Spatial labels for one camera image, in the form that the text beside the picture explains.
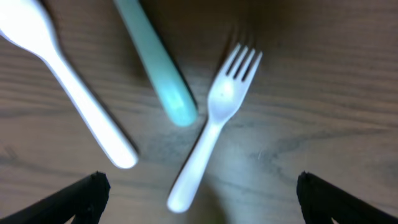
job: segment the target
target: teal plastic handle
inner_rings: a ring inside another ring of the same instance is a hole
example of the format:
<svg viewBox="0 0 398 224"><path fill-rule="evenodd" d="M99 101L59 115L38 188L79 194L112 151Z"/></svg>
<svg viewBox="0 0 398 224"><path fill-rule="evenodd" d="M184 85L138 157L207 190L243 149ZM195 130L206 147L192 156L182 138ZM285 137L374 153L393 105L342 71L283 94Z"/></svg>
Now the teal plastic handle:
<svg viewBox="0 0 398 224"><path fill-rule="evenodd" d="M136 46L149 80L169 118L177 126L188 126L197 109L169 55L137 0L114 0Z"/></svg>

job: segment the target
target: plastic utensil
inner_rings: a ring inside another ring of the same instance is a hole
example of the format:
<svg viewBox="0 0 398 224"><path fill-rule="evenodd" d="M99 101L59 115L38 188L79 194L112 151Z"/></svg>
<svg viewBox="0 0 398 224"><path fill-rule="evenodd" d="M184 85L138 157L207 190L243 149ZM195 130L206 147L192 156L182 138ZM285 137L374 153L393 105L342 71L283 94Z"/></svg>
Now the plastic utensil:
<svg viewBox="0 0 398 224"><path fill-rule="evenodd" d="M0 0L0 34L43 60L112 163L128 169L138 155L63 56L52 22L36 0Z"/></svg>
<svg viewBox="0 0 398 224"><path fill-rule="evenodd" d="M191 94L139 1L115 0L114 3L167 116L177 126L192 124L197 118L197 109Z"/></svg>
<svg viewBox="0 0 398 224"><path fill-rule="evenodd" d="M255 50L252 49L242 63L248 48L243 48L239 56L235 58L240 48L238 44L232 51L211 86L207 102L208 121L167 200L167 206L172 212L185 212L191 205L218 136L225 123L241 106L259 66L262 52L258 54L244 79Z"/></svg>

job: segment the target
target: wooden table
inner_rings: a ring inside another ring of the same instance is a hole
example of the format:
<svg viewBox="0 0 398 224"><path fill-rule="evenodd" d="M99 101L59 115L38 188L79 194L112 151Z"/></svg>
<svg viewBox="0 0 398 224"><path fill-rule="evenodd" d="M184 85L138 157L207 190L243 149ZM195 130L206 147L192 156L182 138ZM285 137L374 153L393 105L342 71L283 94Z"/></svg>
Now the wooden table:
<svg viewBox="0 0 398 224"><path fill-rule="evenodd" d="M141 160L115 168L45 65L0 39L0 217L96 170L112 186L102 223L304 223L303 170L398 215L395 0L142 1L195 96L187 128L167 119L112 1L47 2L66 54ZM263 50L262 64L193 206L174 215L168 192L236 41Z"/></svg>

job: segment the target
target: white plastic spoon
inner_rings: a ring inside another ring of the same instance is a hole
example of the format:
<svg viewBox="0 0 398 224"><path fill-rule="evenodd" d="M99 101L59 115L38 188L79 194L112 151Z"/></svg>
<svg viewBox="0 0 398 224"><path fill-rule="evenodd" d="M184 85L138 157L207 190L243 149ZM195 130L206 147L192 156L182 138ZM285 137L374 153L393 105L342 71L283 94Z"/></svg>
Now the white plastic spoon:
<svg viewBox="0 0 398 224"><path fill-rule="evenodd" d="M128 169L137 163L127 137L63 56L50 17L38 1L0 0L0 34L43 60L116 167Z"/></svg>

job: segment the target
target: white plastic fork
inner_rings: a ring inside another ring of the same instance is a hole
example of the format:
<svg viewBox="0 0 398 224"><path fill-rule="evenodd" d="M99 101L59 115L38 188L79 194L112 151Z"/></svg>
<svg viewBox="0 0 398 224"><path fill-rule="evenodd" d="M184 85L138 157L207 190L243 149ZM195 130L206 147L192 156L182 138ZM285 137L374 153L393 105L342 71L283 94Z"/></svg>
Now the white plastic fork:
<svg viewBox="0 0 398 224"><path fill-rule="evenodd" d="M237 56L240 48L239 44L235 47L211 86L207 102L208 121L191 156L175 181L167 200L167 206L172 212L181 213L189 209L205 173L218 136L225 123L242 105L259 66L262 52L258 54L247 72L255 50L252 49L242 63L248 48L243 48L242 52Z"/></svg>

